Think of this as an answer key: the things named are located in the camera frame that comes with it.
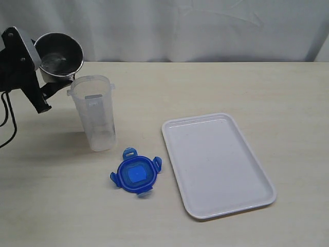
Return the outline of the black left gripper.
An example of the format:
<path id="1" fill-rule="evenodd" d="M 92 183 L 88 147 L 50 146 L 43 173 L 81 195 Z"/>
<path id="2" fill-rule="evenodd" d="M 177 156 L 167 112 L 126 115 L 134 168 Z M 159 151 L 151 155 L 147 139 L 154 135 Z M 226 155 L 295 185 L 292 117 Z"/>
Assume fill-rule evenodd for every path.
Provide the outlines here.
<path id="1" fill-rule="evenodd" d="M 1 41 L 1 92 L 21 89 L 39 114 L 49 111 L 46 100 L 72 80 L 49 82 L 40 88 L 36 71 L 41 58 L 27 32 L 11 26 L 1 34 Z"/>

